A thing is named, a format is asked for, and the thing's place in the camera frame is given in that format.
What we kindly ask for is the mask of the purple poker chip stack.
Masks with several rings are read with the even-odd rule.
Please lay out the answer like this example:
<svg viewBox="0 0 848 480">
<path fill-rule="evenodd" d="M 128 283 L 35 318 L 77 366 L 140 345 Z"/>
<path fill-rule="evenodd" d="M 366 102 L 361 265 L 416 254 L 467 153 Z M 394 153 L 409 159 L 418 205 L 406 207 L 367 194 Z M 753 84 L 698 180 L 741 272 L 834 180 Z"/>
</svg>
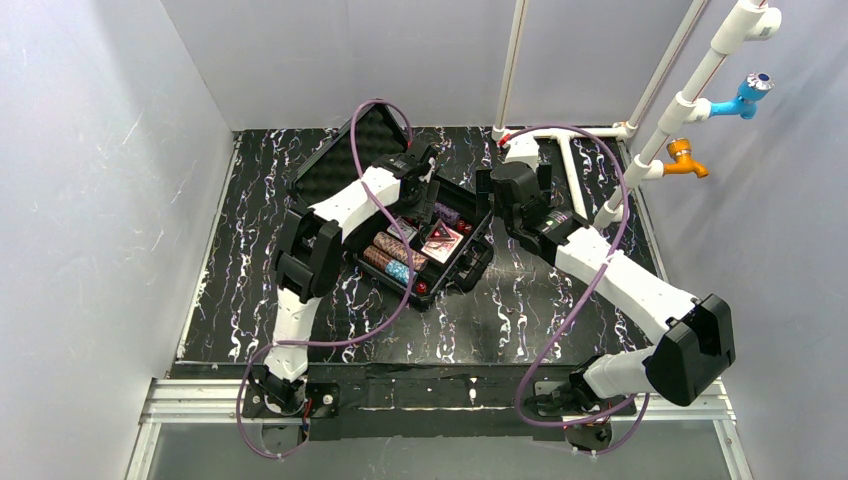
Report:
<svg viewBox="0 0 848 480">
<path fill-rule="evenodd" d="M 461 220 L 461 215 L 458 211 L 439 202 L 435 204 L 433 212 L 439 219 L 449 226 L 455 226 Z"/>
</svg>

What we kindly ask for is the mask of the all-in triangle button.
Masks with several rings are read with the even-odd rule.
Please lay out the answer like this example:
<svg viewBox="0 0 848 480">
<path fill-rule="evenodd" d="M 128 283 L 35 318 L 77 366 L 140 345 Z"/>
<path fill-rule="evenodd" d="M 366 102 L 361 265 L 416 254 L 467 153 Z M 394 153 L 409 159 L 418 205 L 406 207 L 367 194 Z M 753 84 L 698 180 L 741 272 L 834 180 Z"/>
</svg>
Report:
<svg viewBox="0 0 848 480">
<path fill-rule="evenodd" d="M 425 244 L 446 244 L 454 243 L 457 238 L 453 235 L 452 230 L 441 220 L 437 220 L 432 230 L 424 240 Z"/>
</svg>

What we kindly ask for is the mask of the black foam-lined poker case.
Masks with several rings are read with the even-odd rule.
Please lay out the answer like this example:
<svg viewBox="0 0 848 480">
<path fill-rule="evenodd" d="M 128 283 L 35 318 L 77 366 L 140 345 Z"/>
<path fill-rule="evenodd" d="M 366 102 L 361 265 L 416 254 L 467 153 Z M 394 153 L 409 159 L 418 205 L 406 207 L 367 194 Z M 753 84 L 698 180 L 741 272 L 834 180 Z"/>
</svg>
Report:
<svg viewBox="0 0 848 480">
<path fill-rule="evenodd" d="M 494 257 L 484 233 L 491 209 L 439 175 L 438 157 L 386 103 L 364 107 L 287 188 L 292 206 L 272 262 L 278 288 L 323 297 L 351 263 L 421 309 L 446 288 L 472 291 Z"/>
</svg>

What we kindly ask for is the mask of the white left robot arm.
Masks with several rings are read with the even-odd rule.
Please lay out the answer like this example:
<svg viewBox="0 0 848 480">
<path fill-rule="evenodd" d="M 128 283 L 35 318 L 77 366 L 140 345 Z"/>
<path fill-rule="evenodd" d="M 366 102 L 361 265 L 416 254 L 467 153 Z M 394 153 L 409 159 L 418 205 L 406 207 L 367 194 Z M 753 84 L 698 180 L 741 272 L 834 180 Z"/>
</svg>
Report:
<svg viewBox="0 0 848 480">
<path fill-rule="evenodd" d="M 387 221 L 389 238 L 399 242 L 399 258 L 390 271 L 409 288 L 415 258 L 415 228 L 428 228 L 438 183 L 436 150 L 413 141 L 402 153 L 383 155 L 368 167 L 354 165 L 354 178 L 332 195 L 289 213 L 281 228 L 272 266 L 277 310 L 266 353 L 252 357 L 246 375 L 252 399 L 275 414 L 295 416 L 309 411 L 304 376 L 311 333 L 321 300 L 334 288 L 342 269 L 345 246 L 377 218 Z"/>
</svg>

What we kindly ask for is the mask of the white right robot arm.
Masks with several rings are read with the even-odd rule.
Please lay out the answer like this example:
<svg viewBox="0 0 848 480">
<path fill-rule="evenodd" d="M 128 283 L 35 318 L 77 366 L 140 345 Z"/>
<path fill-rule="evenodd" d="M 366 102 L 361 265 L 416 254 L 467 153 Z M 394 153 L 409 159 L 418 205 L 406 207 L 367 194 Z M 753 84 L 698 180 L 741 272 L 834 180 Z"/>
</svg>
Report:
<svg viewBox="0 0 848 480">
<path fill-rule="evenodd" d="M 626 257 L 587 219 L 552 206 L 530 166 L 512 162 L 479 170 L 476 194 L 525 251 L 592 286 L 651 342 L 590 358 L 566 383 L 530 403 L 553 414 L 588 412 L 615 397 L 653 393 L 686 407 L 734 363 L 732 314 L 723 299 L 699 299 Z"/>
</svg>

